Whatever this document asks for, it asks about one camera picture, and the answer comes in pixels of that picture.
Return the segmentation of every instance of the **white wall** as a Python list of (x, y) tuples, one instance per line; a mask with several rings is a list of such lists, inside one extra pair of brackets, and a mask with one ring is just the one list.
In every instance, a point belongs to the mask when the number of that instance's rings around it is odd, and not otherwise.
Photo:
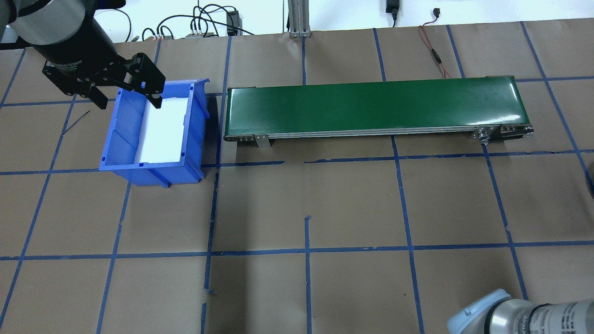
[[(202, 0), (201, 5), (211, 2)], [(144, 28), (156, 28), (164, 18), (192, 12), (196, 0), (128, 0), (123, 10), (132, 19), (132, 36)], [(280, 33), (285, 30), (286, 0), (225, 0), (219, 5), (237, 7), (244, 29), (254, 34)], [(391, 27), (392, 18), (385, 11), (386, 0), (309, 0), (310, 25), (315, 30), (349, 30)], [(509, 21), (553, 20), (594, 17), (593, 0), (400, 0), (397, 27), (417, 26), (432, 20), (432, 10), (441, 8), (436, 24), (491, 23)], [(226, 22), (223, 12), (212, 14)], [(128, 20), (116, 11), (98, 11), (96, 20), (114, 42), (123, 42), (128, 34)], [(173, 18), (165, 24), (175, 38), (190, 34), (190, 18)]]

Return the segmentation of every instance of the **black cable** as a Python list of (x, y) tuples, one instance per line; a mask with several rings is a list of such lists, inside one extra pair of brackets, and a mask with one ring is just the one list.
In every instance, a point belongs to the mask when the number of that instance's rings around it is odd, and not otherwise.
[(132, 20), (130, 20), (130, 15), (128, 15), (128, 13), (126, 13), (125, 11), (119, 10), (117, 8), (114, 8), (113, 10), (119, 11), (123, 15), (126, 15), (126, 17), (128, 18), (128, 26), (129, 26), (129, 28), (128, 28), (128, 36), (126, 37), (126, 40), (124, 41), (124, 42), (127, 42), (128, 39), (130, 39), (130, 35), (132, 34)]
[[(205, 13), (206, 15), (208, 15), (208, 18), (209, 19), (211, 19), (211, 20), (213, 19), (213, 17), (210, 16), (210, 13), (205, 10), (206, 7), (200, 7), (200, 6), (195, 6), (194, 9), (192, 10), (192, 14), (195, 17), (196, 17), (196, 8), (198, 8), (200, 10), (200, 14), (198, 15), (199, 18), (202, 17), (202, 13)], [(192, 21), (194, 22), (194, 28), (196, 28), (196, 21), (195, 21), (195, 19), (193, 18)], [(213, 24), (213, 27), (214, 27), (214, 33), (215, 33), (215, 35), (219, 36), (219, 31), (217, 29), (217, 26), (215, 26)], [(198, 20), (198, 28), (200, 30), (202, 30), (202, 28), (200, 27), (200, 20)], [(206, 22), (206, 31), (208, 31), (208, 22)]]
[[(162, 21), (161, 21), (161, 22), (160, 22), (160, 23), (157, 25), (157, 29), (159, 29), (159, 28), (161, 27), (161, 25), (162, 25), (162, 24), (163, 24), (165, 21), (167, 21), (167, 20), (169, 20), (169, 19), (171, 19), (171, 18), (174, 18), (174, 17), (191, 17), (191, 18), (194, 18), (195, 16), (193, 16), (193, 15), (184, 15), (184, 14), (171, 15), (170, 17), (166, 17), (166, 18), (164, 18), (164, 19), (163, 19), (163, 20), (162, 20)], [(252, 34), (252, 33), (250, 33), (249, 31), (247, 31), (247, 30), (244, 30), (244, 29), (241, 29), (240, 27), (235, 27), (235, 26), (231, 26), (231, 25), (229, 25), (229, 24), (225, 24), (225, 23), (222, 23), (222, 22), (218, 22), (218, 21), (209, 20), (209, 19), (207, 19), (207, 18), (204, 18), (204, 17), (203, 17), (203, 18), (201, 18), (201, 19), (202, 19), (202, 20), (204, 20), (204, 21), (208, 21), (208, 22), (212, 22), (212, 23), (220, 24), (221, 26), (231, 27), (231, 28), (237, 29), (237, 30), (239, 30), (239, 31), (243, 31), (243, 32), (244, 32), (244, 33), (246, 33), (246, 34), (253, 35), (253, 34)]]
[(171, 29), (168, 26), (161, 26), (161, 35), (163, 35), (163, 38), (165, 38), (165, 33), (163, 32), (163, 28), (167, 28), (167, 30), (169, 30), (169, 34), (171, 35), (171, 39), (175, 39), (173, 36), (173, 32), (171, 31)]
[(155, 33), (154, 33), (154, 30), (153, 30), (153, 29), (151, 29), (151, 28), (144, 28), (144, 30), (143, 30), (143, 34), (142, 34), (142, 38), (143, 38), (143, 40), (144, 40), (144, 33), (145, 33), (147, 30), (148, 30), (148, 31), (150, 31), (150, 32), (151, 32), (151, 34), (153, 34), (153, 36), (157, 36), (157, 34), (155, 34)]

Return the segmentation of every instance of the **metal bracket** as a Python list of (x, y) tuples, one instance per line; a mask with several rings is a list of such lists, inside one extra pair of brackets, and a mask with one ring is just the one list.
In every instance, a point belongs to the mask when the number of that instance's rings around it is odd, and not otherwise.
[(258, 147), (270, 147), (270, 140), (267, 134), (255, 134), (254, 139)]
[(311, 37), (309, 29), (309, 0), (289, 1), (289, 36)]
[(519, 124), (519, 125), (501, 125), (491, 127), (478, 127), (472, 134), (472, 138), (478, 139), (478, 141), (487, 145), (490, 141), (494, 140), (509, 140), (530, 137), (534, 134), (534, 128), (531, 124)]

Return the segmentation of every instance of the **conveyor belt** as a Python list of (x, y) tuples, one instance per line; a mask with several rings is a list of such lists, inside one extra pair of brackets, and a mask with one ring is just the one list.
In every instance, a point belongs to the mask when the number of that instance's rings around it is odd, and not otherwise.
[(513, 77), (229, 89), (226, 141), (474, 131), (533, 133)]

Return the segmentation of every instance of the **power adapter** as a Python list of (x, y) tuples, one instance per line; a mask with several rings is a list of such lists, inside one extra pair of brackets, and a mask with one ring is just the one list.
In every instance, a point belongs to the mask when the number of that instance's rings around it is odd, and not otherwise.
[(394, 22), (398, 16), (398, 10), (400, 9), (400, 0), (386, 0), (386, 13), (391, 13)]

